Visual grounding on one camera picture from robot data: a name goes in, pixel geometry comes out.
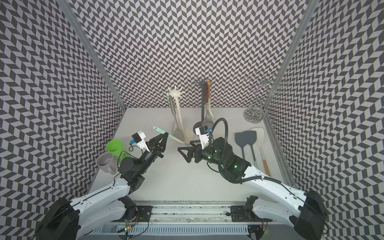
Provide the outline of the cream turner mint handle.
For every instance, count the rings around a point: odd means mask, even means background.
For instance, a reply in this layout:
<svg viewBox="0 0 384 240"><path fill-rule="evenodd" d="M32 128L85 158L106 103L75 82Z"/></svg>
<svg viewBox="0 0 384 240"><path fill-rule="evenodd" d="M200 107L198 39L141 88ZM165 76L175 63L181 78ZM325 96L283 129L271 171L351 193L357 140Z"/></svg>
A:
<svg viewBox="0 0 384 240"><path fill-rule="evenodd" d="M153 128L154 128L154 130L156 130L160 134L168 134L169 138L171 138L172 140L174 140L174 141L176 141L176 142L178 142L180 144L191 145L190 143L184 142L184 141L174 137L173 135L170 135L168 132L166 132L165 130L163 130L163 129L159 128L159 127L154 126Z"/></svg>

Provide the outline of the grey spatula mint handle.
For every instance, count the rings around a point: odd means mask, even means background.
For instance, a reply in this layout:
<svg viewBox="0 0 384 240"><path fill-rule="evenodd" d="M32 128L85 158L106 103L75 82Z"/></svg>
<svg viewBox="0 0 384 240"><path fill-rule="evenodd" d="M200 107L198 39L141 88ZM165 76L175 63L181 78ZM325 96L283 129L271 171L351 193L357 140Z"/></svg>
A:
<svg viewBox="0 0 384 240"><path fill-rule="evenodd" d="M254 160L254 166L258 168L258 163L256 160L255 152L254 152L254 144L257 141L257 133L255 131L244 131L243 135L245 137L246 143L251 147L252 157Z"/></svg>

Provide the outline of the cream spatula wooden handle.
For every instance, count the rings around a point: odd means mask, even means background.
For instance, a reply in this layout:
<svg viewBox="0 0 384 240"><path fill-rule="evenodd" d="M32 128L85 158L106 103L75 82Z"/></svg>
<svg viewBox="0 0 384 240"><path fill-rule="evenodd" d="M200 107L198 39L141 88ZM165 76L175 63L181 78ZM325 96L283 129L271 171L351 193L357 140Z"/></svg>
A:
<svg viewBox="0 0 384 240"><path fill-rule="evenodd" d="M269 166L268 166L268 163L267 163L267 160L266 160L266 157L264 154L264 150L263 150L263 144L264 144L265 136L266 136L265 131L263 128L253 128L251 130L256 132L256 134L257 134L256 144L258 145L261 156L262 156L265 173L271 177L271 172L269 170Z"/></svg>

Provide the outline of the grey turner mint handle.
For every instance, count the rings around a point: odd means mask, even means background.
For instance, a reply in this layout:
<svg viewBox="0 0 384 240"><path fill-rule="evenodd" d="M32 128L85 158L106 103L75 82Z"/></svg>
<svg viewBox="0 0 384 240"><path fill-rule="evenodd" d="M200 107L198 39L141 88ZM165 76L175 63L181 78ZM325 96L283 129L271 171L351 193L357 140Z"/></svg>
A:
<svg viewBox="0 0 384 240"><path fill-rule="evenodd" d="M242 157L245 159L244 147L247 145L247 140L244 133L235 133L235 142L242 150Z"/></svg>

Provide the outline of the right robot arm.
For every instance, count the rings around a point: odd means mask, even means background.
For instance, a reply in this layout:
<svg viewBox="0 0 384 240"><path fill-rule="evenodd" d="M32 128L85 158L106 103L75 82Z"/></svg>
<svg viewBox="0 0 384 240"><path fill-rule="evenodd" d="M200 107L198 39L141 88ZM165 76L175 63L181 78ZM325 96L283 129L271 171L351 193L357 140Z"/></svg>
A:
<svg viewBox="0 0 384 240"><path fill-rule="evenodd" d="M255 188L271 202L254 196L249 211L252 216L286 224L306 240L320 240L329 232L328 211L322 196L314 191L302 191L262 173L250 162L233 152L233 148L220 137L208 147L193 141L178 152L187 163L202 160L216 164L221 176L232 184L245 184Z"/></svg>

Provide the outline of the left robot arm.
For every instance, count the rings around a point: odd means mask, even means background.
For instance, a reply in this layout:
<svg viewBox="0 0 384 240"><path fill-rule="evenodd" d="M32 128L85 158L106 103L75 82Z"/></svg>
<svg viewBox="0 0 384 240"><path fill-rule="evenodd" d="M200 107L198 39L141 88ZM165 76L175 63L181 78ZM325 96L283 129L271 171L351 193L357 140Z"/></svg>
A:
<svg viewBox="0 0 384 240"><path fill-rule="evenodd" d="M140 158L124 158L113 183L79 198L59 198L37 224L34 240L77 240L115 220L132 220L137 216L137 205L129 194L140 188L144 173L156 158L163 158L168 133L146 142L147 150Z"/></svg>

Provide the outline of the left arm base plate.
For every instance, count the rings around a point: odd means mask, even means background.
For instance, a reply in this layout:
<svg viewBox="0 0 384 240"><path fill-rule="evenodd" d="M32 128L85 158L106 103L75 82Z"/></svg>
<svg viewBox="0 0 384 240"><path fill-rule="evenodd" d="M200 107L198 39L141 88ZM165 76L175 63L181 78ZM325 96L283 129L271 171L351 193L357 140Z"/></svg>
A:
<svg viewBox="0 0 384 240"><path fill-rule="evenodd" d="M121 221L133 221L134 223L138 222L148 222L151 219L153 206L136 206L127 208L123 216L119 219Z"/></svg>

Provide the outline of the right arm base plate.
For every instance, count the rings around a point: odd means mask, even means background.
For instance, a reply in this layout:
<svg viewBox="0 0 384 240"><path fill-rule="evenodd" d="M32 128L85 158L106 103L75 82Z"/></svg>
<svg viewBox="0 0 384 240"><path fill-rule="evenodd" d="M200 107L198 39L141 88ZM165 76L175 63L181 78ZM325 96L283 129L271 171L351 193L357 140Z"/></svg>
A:
<svg viewBox="0 0 384 240"><path fill-rule="evenodd" d="M246 210L244 206L230 206L230 217L232 222L272 222L271 219L262 219L257 217L252 210Z"/></svg>

